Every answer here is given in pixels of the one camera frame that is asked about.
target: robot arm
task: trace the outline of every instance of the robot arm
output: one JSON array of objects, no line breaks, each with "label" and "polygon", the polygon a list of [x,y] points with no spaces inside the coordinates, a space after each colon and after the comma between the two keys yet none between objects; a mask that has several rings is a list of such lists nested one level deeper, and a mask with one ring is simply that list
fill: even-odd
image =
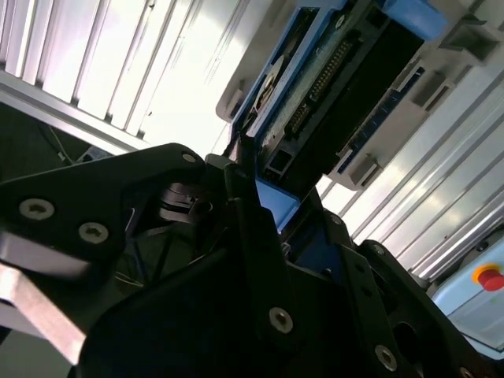
[{"label": "robot arm", "polygon": [[[2,183],[0,195],[0,297],[79,377],[496,376],[315,191],[278,235],[246,154],[203,161],[172,144]],[[125,244],[174,221],[195,227],[193,262],[118,298]]]}]

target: slot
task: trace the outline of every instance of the slot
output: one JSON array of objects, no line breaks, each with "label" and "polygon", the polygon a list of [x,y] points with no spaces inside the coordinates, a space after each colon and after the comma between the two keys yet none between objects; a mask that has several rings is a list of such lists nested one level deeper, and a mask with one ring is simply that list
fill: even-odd
[{"label": "slot", "polygon": [[389,90],[386,96],[382,99],[380,104],[375,107],[374,113],[368,120],[365,121],[361,130],[349,143],[349,148],[352,149],[352,153],[346,160],[340,165],[338,173],[342,174],[345,168],[354,160],[359,151],[364,147],[364,145],[371,139],[375,132],[380,128],[380,126],[388,118],[388,115],[392,113],[395,107],[401,102],[401,100],[408,94],[408,92],[413,88],[415,83],[421,78],[425,73],[425,69],[419,67],[414,75],[408,80],[406,85],[400,90]]},{"label": "slot", "polygon": [[270,183],[277,183],[280,180],[280,174],[272,171],[271,169],[265,169],[263,178]]},{"label": "slot", "polygon": [[269,166],[278,172],[283,172],[289,162],[292,159],[292,155],[283,150],[279,150]]},{"label": "slot", "polygon": [[328,59],[317,78],[313,81],[304,101],[294,111],[287,123],[285,132],[291,138],[297,139],[305,125],[305,121],[317,109],[317,105],[323,98],[326,90],[337,80],[339,73],[358,52],[361,42],[360,32],[349,31],[341,43],[336,46],[331,57]]},{"label": "slot", "polygon": [[445,85],[441,91],[438,92],[438,94],[432,99],[431,103],[427,105],[425,110],[430,112],[434,106],[437,105],[437,103],[444,97],[444,95],[448,92],[448,89],[450,89],[447,85]]},{"label": "slot", "polygon": [[365,18],[372,26],[380,29],[388,20],[387,15],[378,8],[373,8],[369,11],[368,16]]}]

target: wire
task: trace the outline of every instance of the wire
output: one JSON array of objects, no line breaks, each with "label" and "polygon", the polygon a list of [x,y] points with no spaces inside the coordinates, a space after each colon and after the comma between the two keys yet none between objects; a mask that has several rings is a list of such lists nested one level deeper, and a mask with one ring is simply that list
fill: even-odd
[{"label": "wire", "polygon": [[119,280],[119,281],[124,282],[126,284],[130,284],[132,286],[143,287],[143,283],[141,283],[137,280],[133,280],[132,278],[126,276],[125,274],[123,274],[121,272],[116,272],[115,278],[116,278],[116,280]]},{"label": "wire", "polygon": [[60,158],[60,159],[61,159],[64,163],[66,163],[67,165],[73,165],[73,164],[74,164],[74,161],[73,161],[72,159],[70,159],[70,158],[67,156],[68,154],[66,153],[66,151],[65,151],[65,152],[60,151],[60,149],[59,149],[57,146],[55,146],[55,145],[53,144],[53,142],[51,142],[51,140],[47,137],[46,133],[44,132],[43,127],[39,125],[37,128],[38,128],[38,130],[39,130],[39,132],[40,132],[40,135],[44,138],[44,140],[47,142],[47,144],[50,146],[50,148],[51,148],[51,149],[52,149],[52,150],[56,153],[56,155],[57,155],[57,156],[58,156],[58,157],[59,157],[59,158]]},{"label": "wire", "polygon": [[59,145],[61,149],[61,153],[65,156],[65,158],[70,161],[70,163],[75,164],[74,160],[70,158],[70,156],[67,154],[65,148],[63,147],[63,144],[61,143],[61,140],[57,137],[56,132],[54,132],[53,128],[49,126],[49,131],[53,135],[54,139],[56,140],[56,143]]},{"label": "wire", "polygon": [[132,285],[135,287],[143,287],[143,285],[140,282],[125,280],[124,278],[120,278],[119,276],[115,276],[115,278],[116,278],[116,280],[119,280],[120,282],[124,282],[125,284],[128,284],[128,285]]}]

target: blue plastic part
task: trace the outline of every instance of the blue plastic part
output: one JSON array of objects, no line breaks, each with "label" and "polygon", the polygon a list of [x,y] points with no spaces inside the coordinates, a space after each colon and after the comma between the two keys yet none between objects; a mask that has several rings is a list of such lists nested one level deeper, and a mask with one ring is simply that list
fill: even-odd
[{"label": "blue plastic part", "polygon": [[263,179],[257,178],[255,183],[261,205],[272,212],[276,229],[281,232],[298,211],[301,202],[294,195],[288,194]]},{"label": "blue plastic part", "polygon": [[348,0],[297,0],[297,6],[341,10]]},{"label": "blue plastic part", "polygon": [[387,0],[383,12],[426,41],[439,37],[447,26],[443,14],[425,0]]},{"label": "blue plastic part", "polygon": [[305,34],[305,37],[299,44],[298,49],[289,62],[289,66],[287,66],[285,72],[280,78],[280,81],[276,85],[272,97],[268,100],[268,103],[261,111],[261,114],[247,131],[246,134],[248,136],[252,136],[256,140],[261,138],[262,132],[266,129],[266,125],[269,124],[276,108],[280,105],[282,98],[284,98],[285,94],[291,87],[291,84],[301,69],[302,64],[317,44],[317,41],[329,23],[333,12],[334,9],[319,9],[313,23],[308,29],[308,32]]},{"label": "blue plastic part", "polygon": [[297,8],[294,11],[294,13],[292,14],[291,19],[289,20],[287,27],[285,28],[285,32],[283,33],[282,37],[278,41],[278,44],[276,45],[275,50],[273,50],[272,54],[268,58],[268,61],[266,62],[264,68],[262,69],[261,74],[255,80],[254,85],[250,89],[248,95],[245,97],[243,104],[239,107],[238,112],[236,113],[235,118],[233,119],[233,122],[232,122],[232,127],[231,127],[232,135],[235,135],[236,132],[238,131],[237,124],[241,120],[245,110],[249,109],[252,106],[252,103],[254,102],[254,100],[258,94],[259,88],[262,85],[262,80],[266,77],[269,69],[271,68],[271,65],[274,63],[273,58],[279,53],[279,50],[282,47],[282,45],[284,44],[285,39],[289,36],[289,31],[291,30],[292,25],[296,21],[296,18],[298,16],[300,10],[301,10],[300,8]]},{"label": "blue plastic part", "polygon": [[[491,324],[481,324],[480,322],[473,321],[475,319],[473,315],[477,315],[477,311],[481,311],[485,317],[492,317],[489,320],[490,323],[494,320],[493,318],[495,318],[495,322],[498,322],[502,317],[501,311],[493,311],[491,307],[499,306],[500,309],[500,303],[504,301],[504,289],[496,292],[483,291],[483,288],[478,283],[475,283],[472,278],[476,268],[490,263],[504,268],[504,238],[491,246],[477,259],[467,264],[459,272],[455,273],[432,296],[432,300],[454,322],[455,326],[462,333],[464,333],[464,329],[461,329],[462,327],[466,330],[471,330],[471,337],[465,336],[478,352],[490,358],[501,360],[504,358],[504,350],[490,347],[484,338],[477,337],[482,328],[487,328]],[[471,314],[471,317],[461,317],[460,308],[462,306],[464,306],[465,314]],[[494,328],[494,331],[492,334],[493,339],[500,338],[504,340],[504,327]]]},{"label": "blue plastic part", "polygon": [[343,285],[343,267],[339,257],[339,248],[329,244],[322,222],[313,224],[310,230],[304,230],[303,237],[295,242],[291,244],[292,250],[302,248],[302,254],[295,262],[297,266],[318,273],[330,269],[332,280],[338,285]]}]

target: metal plate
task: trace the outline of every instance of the metal plate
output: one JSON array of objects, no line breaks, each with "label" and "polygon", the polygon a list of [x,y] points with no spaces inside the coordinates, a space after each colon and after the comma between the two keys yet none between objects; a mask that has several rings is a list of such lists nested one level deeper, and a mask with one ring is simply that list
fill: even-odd
[{"label": "metal plate", "polygon": [[215,106],[272,1],[0,0],[0,101],[112,154],[222,149]]}]

